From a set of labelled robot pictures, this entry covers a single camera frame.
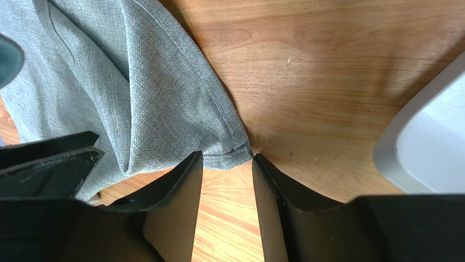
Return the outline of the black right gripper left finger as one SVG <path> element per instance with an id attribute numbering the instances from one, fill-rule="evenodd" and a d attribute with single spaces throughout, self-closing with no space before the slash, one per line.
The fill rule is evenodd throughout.
<path id="1" fill-rule="evenodd" d="M 1 200 L 1 261 L 190 261 L 203 174 L 191 153 L 112 204 Z"/>

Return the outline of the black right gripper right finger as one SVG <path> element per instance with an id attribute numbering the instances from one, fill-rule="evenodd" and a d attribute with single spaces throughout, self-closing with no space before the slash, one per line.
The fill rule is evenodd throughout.
<path id="1" fill-rule="evenodd" d="M 464 195 L 368 195 L 342 203 L 262 154 L 253 184 L 266 261 L 464 261 Z"/>

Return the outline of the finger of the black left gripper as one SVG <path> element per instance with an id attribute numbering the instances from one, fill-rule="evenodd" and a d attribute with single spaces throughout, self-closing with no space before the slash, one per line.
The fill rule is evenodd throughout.
<path id="1" fill-rule="evenodd" d="M 1 147 L 1 197 L 76 197 L 104 156 L 98 138 L 87 131 Z"/>

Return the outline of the light grey cloth napkin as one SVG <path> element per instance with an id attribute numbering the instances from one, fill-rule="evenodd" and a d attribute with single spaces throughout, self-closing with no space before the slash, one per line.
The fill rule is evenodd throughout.
<path id="1" fill-rule="evenodd" d="M 104 157 L 76 197 L 173 167 L 247 162 L 246 131 L 196 43 L 159 1 L 1 1 L 25 61 L 1 97 L 22 143 L 92 131 Z"/>

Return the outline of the blue-grey hanging shirt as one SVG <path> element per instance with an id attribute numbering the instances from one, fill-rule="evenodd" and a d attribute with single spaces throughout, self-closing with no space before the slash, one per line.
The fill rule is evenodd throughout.
<path id="1" fill-rule="evenodd" d="M 1 88 L 14 80 L 22 69 L 24 61 L 23 49 L 16 42 L 1 34 Z"/>

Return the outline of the white clothes rack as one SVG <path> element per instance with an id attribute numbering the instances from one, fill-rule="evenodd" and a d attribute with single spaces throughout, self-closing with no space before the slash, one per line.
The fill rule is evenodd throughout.
<path id="1" fill-rule="evenodd" d="M 393 118 L 372 158 L 382 176 L 406 193 L 464 193 L 463 53 Z"/>

